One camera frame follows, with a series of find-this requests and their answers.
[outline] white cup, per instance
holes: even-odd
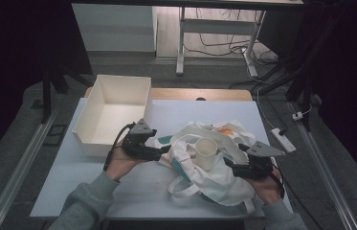
[[[204,171],[209,171],[214,166],[217,144],[211,138],[201,138],[195,144],[196,165]]]

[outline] white table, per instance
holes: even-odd
[[[72,134],[78,116],[87,99],[81,99],[64,137],[56,160],[47,176],[31,217],[58,217],[64,201],[81,182],[93,181],[102,171],[104,158],[88,157]],[[153,109],[147,123],[158,132],[154,138],[178,132],[190,121],[215,124],[238,120],[258,140],[268,144],[268,139],[254,102],[210,102],[153,100]],[[115,202],[109,209],[110,219],[245,219],[263,217],[262,204],[254,199],[257,211],[246,216],[242,205],[225,207],[210,203],[200,195],[177,199],[167,190],[178,176],[174,170],[157,162],[141,164],[121,180],[114,192]],[[285,204],[292,211],[287,195]]]

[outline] white tote bag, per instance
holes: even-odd
[[[195,164],[194,144],[200,138],[211,138],[217,144],[217,155],[214,166],[204,171]],[[168,187],[169,192],[177,198],[201,194],[206,199],[225,206],[244,203],[249,214],[255,211],[252,198],[253,187],[244,179],[234,177],[232,169],[225,165],[223,157],[232,159],[236,164],[247,164],[247,154],[238,148],[238,144],[251,146],[256,137],[248,132],[238,121],[223,122],[215,125],[190,123],[180,132],[170,137],[159,138],[156,148],[171,145],[162,159],[180,174]]]

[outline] table leg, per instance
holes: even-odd
[[[259,28],[261,26],[262,18],[264,17],[265,11],[261,11],[259,14],[259,17],[257,19],[257,22],[255,23],[255,26],[253,28],[253,32],[250,37],[250,44],[246,48],[241,49],[243,52],[244,59],[246,60],[247,63],[247,68],[250,74],[250,77],[254,78],[258,76],[256,67],[253,64],[253,59],[251,58],[251,53],[253,52],[253,47],[254,44],[256,43],[257,35],[259,32]]]
[[[177,56],[177,76],[184,75],[184,28],[185,28],[185,8],[180,8],[180,21],[179,21],[179,44]]]

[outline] gray sleeve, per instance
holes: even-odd
[[[301,215],[289,212],[282,199],[262,206],[262,211],[267,218],[266,230],[307,230]]]
[[[65,200],[60,216],[50,229],[92,229],[102,221],[113,203],[119,183],[102,172],[91,184],[81,183]]]

